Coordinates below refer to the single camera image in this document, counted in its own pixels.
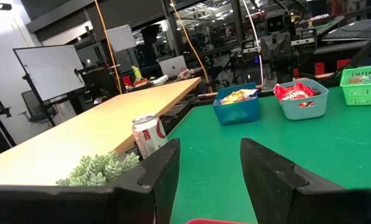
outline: blue basket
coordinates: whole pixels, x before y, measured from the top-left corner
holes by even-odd
[[[246,100],[229,105],[220,104],[220,100],[230,95],[234,91],[254,88],[256,88],[255,83],[247,83],[243,85],[222,88],[218,91],[216,99],[213,102],[213,109],[221,125],[247,123],[257,121],[259,119],[259,104],[257,92],[253,95],[253,97],[256,97],[254,100]]]
[[[286,118],[290,120],[301,120],[324,115],[327,109],[328,89],[314,80],[300,80],[298,82],[301,82],[305,86],[310,86],[313,90],[318,91],[320,95],[298,100],[283,100],[280,102]],[[291,87],[295,85],[295,82],[287,82],[280,85]],[[314,102],[314,106],[300,107],[301,103],[309,102]]]

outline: green table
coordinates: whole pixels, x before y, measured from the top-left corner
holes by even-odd
[[[346,106],[330,88],[326,114],[287,120],[273,96],[259,98],[260,119],[220,126],[211,105],[198,106],[169,135],[181,142],[171,223],[195,218],[256,222],[243,181],[241,138],[251,138],[345,188],[371,188],[371,106]]]

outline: laptop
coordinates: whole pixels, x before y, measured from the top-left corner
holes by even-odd
[[[182,68],[187,69],[184,56],[178,56],[159,62],[159,65],[161,66],[163,75],[167,75],[169,77],[176,77],[180,75]]]

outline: white soda can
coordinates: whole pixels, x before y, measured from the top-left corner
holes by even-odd
[[[162,122],[155,114],[147,114],[134,119],[133,136],[143,159],[167,143]]]

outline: desk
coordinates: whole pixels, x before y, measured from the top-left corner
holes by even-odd
[[[193,78],[116,96],[0,154],[0,184],[55,185],[83,155],[123,152],[134,141],[133,119],[167,112],[198,83]]]
[[[194,107],[170,133],[181,142],[172,224],[193,218],[256,222],[240,163],[251,138],[347,189],[371,188],[371,106],[346,106],[329,88],[321,118],[289,121],[274,96],[259,98],[260,119],[220,126],[211,105]]]

